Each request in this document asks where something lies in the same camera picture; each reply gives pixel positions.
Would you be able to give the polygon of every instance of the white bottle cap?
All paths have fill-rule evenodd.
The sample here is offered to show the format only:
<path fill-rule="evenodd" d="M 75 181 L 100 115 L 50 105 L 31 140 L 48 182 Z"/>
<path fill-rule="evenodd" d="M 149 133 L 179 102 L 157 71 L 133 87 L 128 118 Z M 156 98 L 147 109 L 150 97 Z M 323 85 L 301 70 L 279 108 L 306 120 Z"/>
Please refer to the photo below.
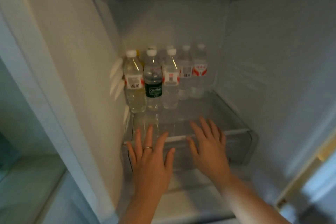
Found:
<path fill-rule="evenodd" d="M 169 50 L 167 50 L 167 53 L 168 53 L 169 56 L 174 56 L 174 55 L 176 55 L 176 49 L 169 49 Z"/>
<path fill-rule="evenodd" d="M 182 45 L 182 50 L 188 52 L 190 50 L 190 45 Z"/>
<path fill-rule="evenodd" d="M 148 56 L 155 56 L 156 55 L 156 50 L 152 50 L 152 49 L 147 49 L 147 55 Z"/>
<path fill-rule="evenodd" d="M 197 48 L 202 51 L 205 48 L 205 44 L 198 44 Z"/>
<path fill-rule="evenodd" d="M 137 51 L 136 50 L 129 50 L 126 52 L 126 56 L 128 58 L 134 58 L 137 56 Z"/>

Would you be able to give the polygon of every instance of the dark green label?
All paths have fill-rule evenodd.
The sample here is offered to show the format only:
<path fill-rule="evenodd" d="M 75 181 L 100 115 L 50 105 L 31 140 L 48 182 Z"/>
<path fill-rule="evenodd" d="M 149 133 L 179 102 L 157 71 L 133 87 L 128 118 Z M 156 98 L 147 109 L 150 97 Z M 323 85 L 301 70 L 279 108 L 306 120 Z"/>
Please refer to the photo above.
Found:
<path fill-rule="evenodd" d="M 158 84 L 145 83 L 146 96 L 149 98 L 157 98 L 162 95 L 162 82 Z"/>

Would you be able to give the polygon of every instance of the water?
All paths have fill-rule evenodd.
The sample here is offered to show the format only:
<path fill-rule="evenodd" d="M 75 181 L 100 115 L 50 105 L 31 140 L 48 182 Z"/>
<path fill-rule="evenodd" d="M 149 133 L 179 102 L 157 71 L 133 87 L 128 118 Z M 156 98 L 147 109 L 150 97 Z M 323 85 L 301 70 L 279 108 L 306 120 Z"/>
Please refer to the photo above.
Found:
<path fill-rule="evenodd" d="M 156 50 L 147 50 L 144 78 L 147 108 L 157 111 L 162 105 L 162 69 L 156 57 Z"/>
<path fill-rule="evenodd" d="M 194 69 L 192 70 L 191 97 L 200 99 L 204 96 L 208 68 L 204 44 L 197 45 L 197 49 L 193 53 L 192 61 L 194 63 Z"/>
<path fill-rule="evenodd" d="M 144 112 L 146 109 L 144 71 L 136 51 L 128 51 L 126 55 L 128 58 L 124 65 L 124 75 L 128 106 L 133 113 Z"/>
<path fill-rule="evenodd" d="M 192 71 L 193 71 L 193 61 L 190 56 L 190 46 L 183 45 L 182 52 L 179 57 L 180 65 L 180 89 L 179 89 L 179 99 L 186 100 L 191 95 L 191 83 L 192 83 Z"/>
<path fill-rule="evenodd" d="M 180 69 L 177 65 L 176 49 L 167 50 L 164 65 L 163 107 L 175 109 L 179 103 Z"/>

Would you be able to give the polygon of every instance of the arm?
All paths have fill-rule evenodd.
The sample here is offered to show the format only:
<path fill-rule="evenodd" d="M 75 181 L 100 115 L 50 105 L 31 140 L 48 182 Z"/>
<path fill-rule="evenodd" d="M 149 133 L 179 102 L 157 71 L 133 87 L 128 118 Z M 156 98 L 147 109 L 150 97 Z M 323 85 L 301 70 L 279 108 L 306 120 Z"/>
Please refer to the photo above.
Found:
<path fill-rule="evenodd" d="M 225 135 L 212 120 L 209 120 L 210 125 L 203 117 L 199 120 L 202 128 L 191 122 L 199 149 L 191 138 L 187 138 L 195 165 L 211 179 L 241 224 L 288 224 L 285 218 L 231 173 L 225 153 Z"/>
<path fill-rule="evenodd" d="M 163 133 L 153 148 L 153 126 L 147 129 L 143 147 L 140 130 L 136 131 L 135 148 L 127 143 L 133 166 L 135 193 L 120 224 L 149 224 L 163 193 L 167 190 L 173 172 L 175 149 L 170 149 L 163 162 L 163 147 L 168 133 Z"/>

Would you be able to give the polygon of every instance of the hand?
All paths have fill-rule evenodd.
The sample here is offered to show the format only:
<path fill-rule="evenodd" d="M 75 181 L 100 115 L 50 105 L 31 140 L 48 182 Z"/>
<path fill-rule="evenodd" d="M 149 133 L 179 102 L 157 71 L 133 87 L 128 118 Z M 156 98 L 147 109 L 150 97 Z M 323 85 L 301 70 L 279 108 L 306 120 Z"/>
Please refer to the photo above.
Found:
<path fill-rule="evenodd" d="M 226 137 L 212 120 L 209 119 L 210 126 L 202 116 L 199 121 L 202 128 L 195 122 L 190 122 L 199 142 L 198 150 L 191 137 L 187 137 L 194 164 L 222 192 L 232 176 L 225 153 Z"/>
<path fill-rule="evenodd" d="M 145 199 L 153 203 L 155 208 L 161 196 L 167 190 L 173 172 L 175 149 L 170 149 L 163 163 L 163 147 L 168 132 L 163 133 L 153 145 L 153 126 L 149 125 L 143 147 L 141 145 L 140 129 L 135 135 L 135 148 L 127 142 L 129 156 L 133 166 L 133 179 L 135 185 L 135 198 Z"/>

